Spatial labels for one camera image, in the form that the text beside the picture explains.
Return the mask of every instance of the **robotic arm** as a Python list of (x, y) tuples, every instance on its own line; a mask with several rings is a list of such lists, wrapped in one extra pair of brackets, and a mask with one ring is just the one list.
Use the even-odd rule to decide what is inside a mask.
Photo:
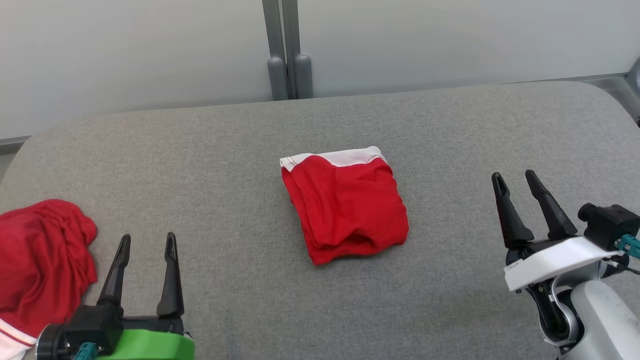
[(545, 341), (560, 360), (631, 360), (640, 357), (640, 322), (601, 278), (630, 269), (640, 257), (640, 217), (613, 205), (585, 204), (578, 218), (584, 236), (532, 171), (525, 173), (549, 227), (548, 239), (534, 241), (499, 173), (492, 175), (504, 245), (505, 280), (510, 291), (525, 290), (538, 308)]
[(157, 316), (123, 316), (120, 299), (130, 247), (126, 234), (96, 305), (82, 305), (67, 323), (52, 323), (42, 331), (36, 344), (38, 360), (193, 360), (195, 346), (181, 318), (184, 303), (175, 235), (166, 237)]

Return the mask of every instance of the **white wall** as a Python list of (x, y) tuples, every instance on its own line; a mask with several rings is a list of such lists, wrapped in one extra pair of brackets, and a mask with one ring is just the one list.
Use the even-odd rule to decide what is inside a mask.
[(314, 96), (627, 72), (639, 0), (298, 0)]
[(0, 0), (0, 139), (125, 110), (268, 101), (260, 0)]

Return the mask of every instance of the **teal connector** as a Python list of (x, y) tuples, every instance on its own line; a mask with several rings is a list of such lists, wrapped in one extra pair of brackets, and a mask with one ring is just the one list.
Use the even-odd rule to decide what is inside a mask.
[(98, 356), (98, 347), (94, 343), (83, 343), (74, 360), (95, 360)]
[(640, 259), (640, 240), (629, 234), (624, 234), (620, 238), (618, 249), (626, 252), (629, 256)]

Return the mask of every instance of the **gray baseboard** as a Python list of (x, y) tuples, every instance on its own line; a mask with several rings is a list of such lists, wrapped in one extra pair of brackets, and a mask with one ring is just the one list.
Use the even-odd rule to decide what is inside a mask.
[(636, 124), (640, 126), (640, 97), (629, 85), (626, 72), (618, 74), (604, 74), (592, 76), (579, 76), (576, 78), (548, 79), (537, 81), (522, 81), (523, 83), (535, 83), (538, 81), (580, 81), (601, 88), (616, 99), (620, 105), (631, 115)]
[(17, 138), (0, 139), (0, 155), (15, 154), (29, 138), (30, 136), (20, 136)]

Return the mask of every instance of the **red shorts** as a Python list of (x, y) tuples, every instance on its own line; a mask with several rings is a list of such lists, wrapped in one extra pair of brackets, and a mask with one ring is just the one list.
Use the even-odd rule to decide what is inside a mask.
[(313, 264), (406, 240), (406, 208), (377, 147), (289, 156), (280, 166)]

